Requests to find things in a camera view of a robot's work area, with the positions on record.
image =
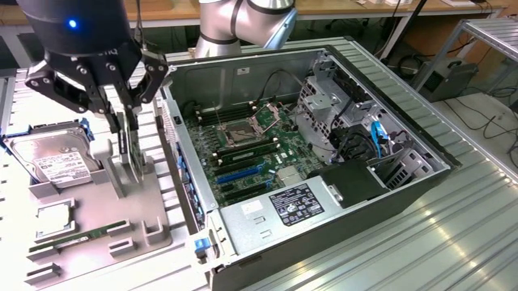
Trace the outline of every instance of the motherboard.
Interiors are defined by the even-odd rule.
[[[302,181],[324,165],[297,131],[294,116],[280,103],[262,102],[196,112],[185,120],[220,206]]]

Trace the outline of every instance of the gray robot arm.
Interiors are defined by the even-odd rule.
[[[294,26],[293,0],[200,0],[196,57],[240,53],[238,39],[278,49]]]

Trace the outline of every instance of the robotic arm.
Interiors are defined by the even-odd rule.
[[[140,104],[149,103],[166,74],[164,55],[130,36],[122,0],[17,0],[42,44],[43,60],[29,68],[25,85],[77,113],[102,115],[118,136],[124,169],[141,179],[142,156],[136,131]],[[200,0],[196,57],[240,52],[238,39],[278,49],[294,26],[293,0]],[[128,79],[141,61],[145,75]],[[57,73],[77,82],[73,86]],[[122,104],[116,113],[105,97],[112,85]]]
[[[132,182],[141,179],[136,114],[154,97],[166,73],[164,55],[149,52],[130,36],[122,0],[17,0],[43,47],[43,60],[29,68],[25,85],[77,113],[105,117],[118,136],[118,152]],[[145,75],[128,79],[141,61]],[[57,73],[76,81],[68,83]],[[116,114],[105,97],[112,85],[122,104]]]

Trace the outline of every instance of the power supply label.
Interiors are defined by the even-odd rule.
[[[269,200],[285,226],[292,226],[324,212],[307,184],[269,195]]]
[[[39,168],[49,182],[54,184],[89,176],[88,166],[78,152],[34,159],[33,163]]]

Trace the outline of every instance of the hard drive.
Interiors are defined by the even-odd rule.
[[[100,163],[89,156],[93,139],[86,119],[17,130],[9,128],[1,146],[13,155],[35,183],[65,188],[89,182]]]

